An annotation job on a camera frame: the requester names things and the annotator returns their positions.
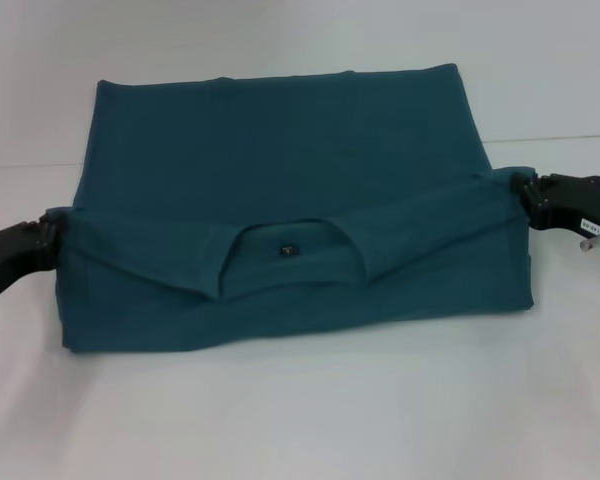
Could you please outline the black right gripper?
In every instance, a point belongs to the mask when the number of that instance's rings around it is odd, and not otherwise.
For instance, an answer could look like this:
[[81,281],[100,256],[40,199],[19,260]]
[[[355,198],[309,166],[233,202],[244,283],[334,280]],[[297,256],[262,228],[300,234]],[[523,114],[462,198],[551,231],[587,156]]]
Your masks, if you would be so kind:
[[569,230],[583,237],[582,251],[600,247],[600,176],[514,173],[509,186],[523,201],[532,229]]

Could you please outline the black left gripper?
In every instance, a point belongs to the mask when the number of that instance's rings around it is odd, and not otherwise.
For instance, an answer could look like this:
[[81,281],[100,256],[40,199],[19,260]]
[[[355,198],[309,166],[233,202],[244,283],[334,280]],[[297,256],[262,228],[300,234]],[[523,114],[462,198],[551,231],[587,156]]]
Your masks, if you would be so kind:
[[0,294],[27,275],[58,267],[58,227],[59,216],[45,213],[38,222],[0,230]]

